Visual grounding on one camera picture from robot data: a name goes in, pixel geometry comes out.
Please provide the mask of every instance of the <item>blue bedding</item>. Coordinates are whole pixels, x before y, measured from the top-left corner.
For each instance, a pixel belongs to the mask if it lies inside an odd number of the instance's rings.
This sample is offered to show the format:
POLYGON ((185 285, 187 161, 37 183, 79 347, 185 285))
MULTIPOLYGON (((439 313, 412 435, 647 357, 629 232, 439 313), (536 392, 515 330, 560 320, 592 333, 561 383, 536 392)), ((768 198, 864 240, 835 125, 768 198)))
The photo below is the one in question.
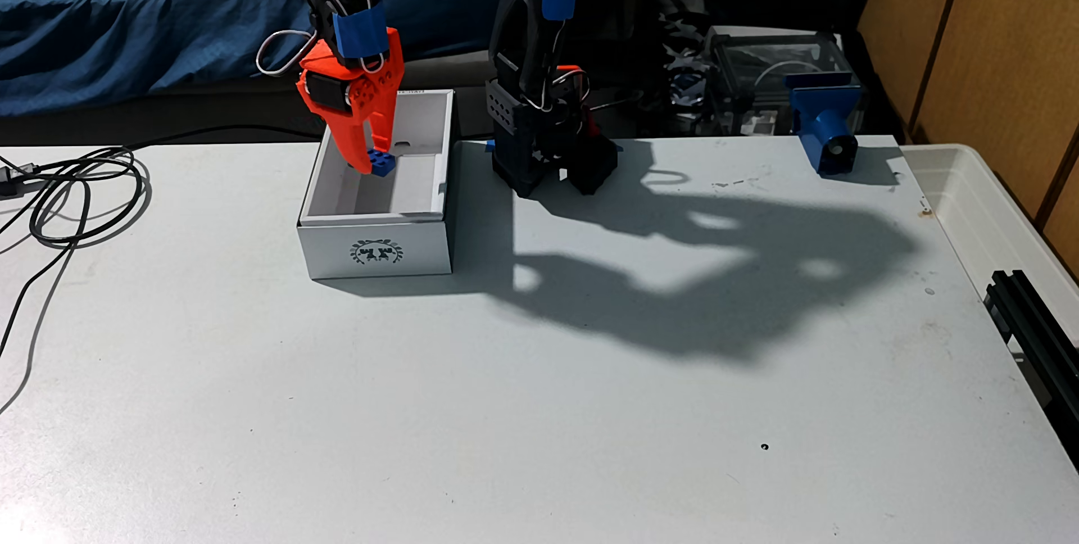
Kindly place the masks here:
MULTIPOLYGON (((487 47, 498 0, 384 0, 406 59, 487 47)), ((105 105, 257 74, 275 30, 310 30, 303 0, 0 0, 0 117, 105 105)), ((265 58, 283 65, 299 38, 265 58)))

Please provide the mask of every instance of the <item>robotic arm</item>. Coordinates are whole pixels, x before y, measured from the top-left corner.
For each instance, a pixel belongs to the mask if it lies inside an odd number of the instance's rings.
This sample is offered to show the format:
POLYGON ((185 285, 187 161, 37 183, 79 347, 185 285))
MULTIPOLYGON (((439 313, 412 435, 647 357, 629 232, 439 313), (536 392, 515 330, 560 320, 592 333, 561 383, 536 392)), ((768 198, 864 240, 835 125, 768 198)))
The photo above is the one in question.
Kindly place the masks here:
MULTIPOLYGON (((380 0, 306 1, 315 35, 300 62, 300 95, 329 124, 353 167, 385 175, 388 169, 372 169, 371 162, 384 162, 378 152, 392 146, 404 74, 397 31, 386 28, 380 0), (365 122, 373 150, 367 149, 365 122)), ((578 190, 592 194, 617 166, 616 147, 600 135, 584 105, 587 74, 558 65, 574 2, 500 1, 489 50, 498 74, 488 84, 496 123, 493 166, 521 196, 559 168, 568 169, 578 190)))

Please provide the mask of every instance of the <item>wooden wall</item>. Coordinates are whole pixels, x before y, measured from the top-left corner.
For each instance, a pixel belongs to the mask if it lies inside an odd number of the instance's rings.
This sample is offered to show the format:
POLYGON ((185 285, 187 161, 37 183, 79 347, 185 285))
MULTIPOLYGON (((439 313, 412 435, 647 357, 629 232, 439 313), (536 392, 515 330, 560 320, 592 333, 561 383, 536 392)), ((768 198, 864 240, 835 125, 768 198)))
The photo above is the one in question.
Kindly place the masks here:
POLYGON ((911 123, 947 0, 869 0, 858 30, 888 98, 911 123))
POLYGON ((1046 239, 1079 276, 1079 164, 1071 169, 1046 225, 1046 239))
POLYGON ((859 30, 915 140, 978 150, 1079 274, 1079 0, 869 0, 859 30))
POLYGON ((1037 215, 1079 125, 1079 0, 955 0, 914 125, 1037 215))

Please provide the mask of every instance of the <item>black cable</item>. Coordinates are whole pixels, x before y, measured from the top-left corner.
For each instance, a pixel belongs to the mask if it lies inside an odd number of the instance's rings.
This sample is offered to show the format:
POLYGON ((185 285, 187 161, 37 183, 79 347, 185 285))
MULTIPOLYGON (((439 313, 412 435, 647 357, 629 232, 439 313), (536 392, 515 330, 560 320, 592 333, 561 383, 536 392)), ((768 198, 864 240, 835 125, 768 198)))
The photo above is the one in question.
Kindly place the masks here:
POLYGON ((127 146, 101 148, 99 150, 87 152, 78 159, 68 159, 66 161, 57 161, 46 165, 33 166, 32 171, 26 171, 25 167, 16 166, 11 163, 11 161, 0 157, 0 162, 3 162, 22 175, 19 183, 23 183, 24 188, 28 182, 44 182, 44 186, 38 191, 38 194, 32 200, 27 201, 26 205, 23 205, 23 208, 21 208, 14 217, 0 227, 0 234, 3 234, 5 230, 11 228, 12 225, 18 220, 18 218, 23 217, 23 214, 31 212, 29 221, 30 235, 45 245, 60 248, 60 253, 57 254, 56 257, 53 258, 47 266, 45 266, 45 268, 39 270, 37 274, 31 276, 30 280, 23 285, 23 290, 19 291, 18 299, 15 300, 15 305, 12 308, 11 316, 8 318, 8 326, 4 329, 3 338, 0 338, 0 356, 3 355, 3 350, 8 345, 8 338, 11 336, 11 330, 15 325, 15 317, 18 315, 18 309, 22 307, 23 299, 26 297, 26 293, 29 290, 30 285, 49 272, 49 269, 56 266, 65 255, 73 251, 79 243, 109 232, 135 209, 139 198, 142 196, 142 190, 146 187, 146 178, 142 176, 142 172, 135 166, 136 150, 141 150, 159 144, 175 141, 185 137, 236 130, 284 133, 313 139, 322 139, 323 137, 322 134, 310 134, 270 125, 222 125, 139 141, 127 146), (98 169, 101 169, 103 167, 111 168, 99 172, 98 169), (97 228, 86 230, 86 225, 90 221, 91 183, 115 179, 123 176, 131 176, 135 180, 135 192, 132 193, 131 200, 112 219, 101 226, 98 226, 97 228), (66 236, 47 235, 44 233, 44 226, 51 215, 51 202, 53 202, 54 199, 58 199, 62 194, 70 192, 76 183, 81 185, 83 188, 82 215, 79 218, 78 229, 73 234, 66 236))

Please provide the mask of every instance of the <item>printed logo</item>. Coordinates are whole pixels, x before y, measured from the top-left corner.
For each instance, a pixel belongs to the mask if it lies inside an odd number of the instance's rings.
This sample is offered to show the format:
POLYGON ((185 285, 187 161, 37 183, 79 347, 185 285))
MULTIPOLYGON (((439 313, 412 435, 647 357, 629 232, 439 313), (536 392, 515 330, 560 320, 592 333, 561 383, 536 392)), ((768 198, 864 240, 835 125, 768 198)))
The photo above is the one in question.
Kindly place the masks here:
POLYGON ((369 264, 372 262, 397 263, 405 259, 405 250, 393 241, 359 241, 352 246, 350 251, 352 259, 356 263, 369 264))

